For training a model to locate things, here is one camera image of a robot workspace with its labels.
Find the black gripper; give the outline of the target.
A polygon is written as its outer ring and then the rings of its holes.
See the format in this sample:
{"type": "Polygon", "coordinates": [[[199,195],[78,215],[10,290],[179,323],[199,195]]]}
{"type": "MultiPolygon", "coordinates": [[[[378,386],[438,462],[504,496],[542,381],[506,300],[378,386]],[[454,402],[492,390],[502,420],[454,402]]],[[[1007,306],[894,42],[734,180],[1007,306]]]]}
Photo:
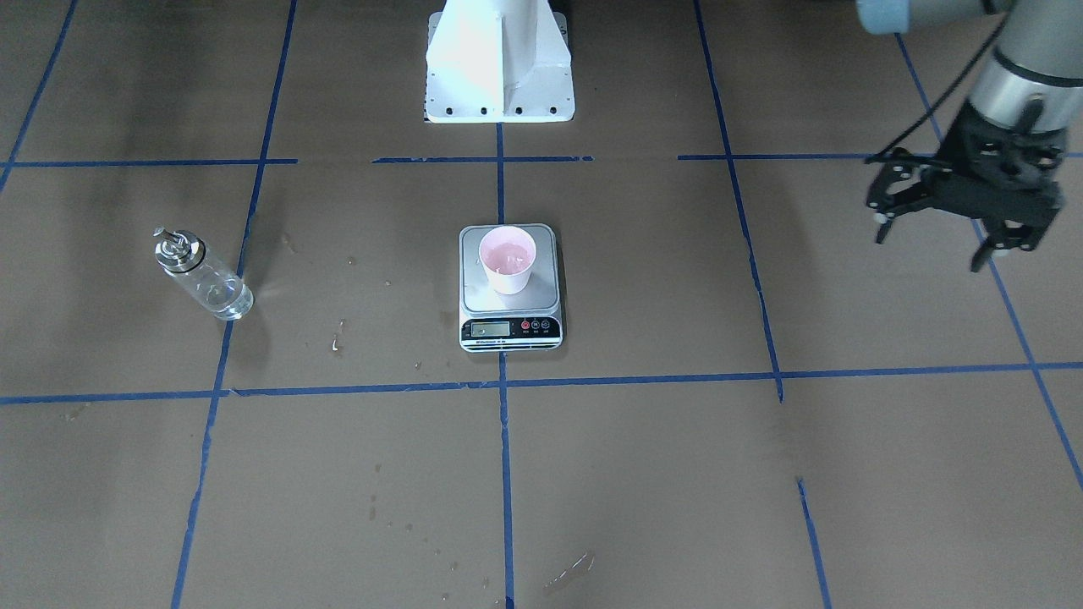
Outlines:
{"type": "Polygon", "coordinates": [[[970,272],[980,272],[995,255],[1036,250],[1064,208],[1055,176],[1066,157],[1067,131],[1034,131],[1044,114],[1044,101],[1025,101],[1016,124],[1005,128],[965,101],[935,158],[864,158],[879,166],[864,200],[878,223],[875,243],[885,243],[901,216],[932,207],[980,220],[986,239],[970,272]],[[937,161],[948,171],[939,171],[937,161]]]}

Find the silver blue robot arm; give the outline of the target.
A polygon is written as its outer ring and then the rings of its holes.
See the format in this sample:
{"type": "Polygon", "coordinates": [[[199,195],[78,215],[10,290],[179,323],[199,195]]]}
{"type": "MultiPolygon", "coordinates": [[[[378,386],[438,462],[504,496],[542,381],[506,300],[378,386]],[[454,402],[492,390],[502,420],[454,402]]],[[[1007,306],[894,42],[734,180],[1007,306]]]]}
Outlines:
{"type": "Polygon", "coordinates": [[[875,35],[1001,16],[953,81],[980,69],[936,153],[893,140],[867,157],[880,166],[866,196],[877,243],[901,216],[935,209],[986,228],[973,272],[997,252],[1035,250],[1066,203],[1055,176],[1080,114],[1079,1],[859,1],[856,12],[875,35]]]}

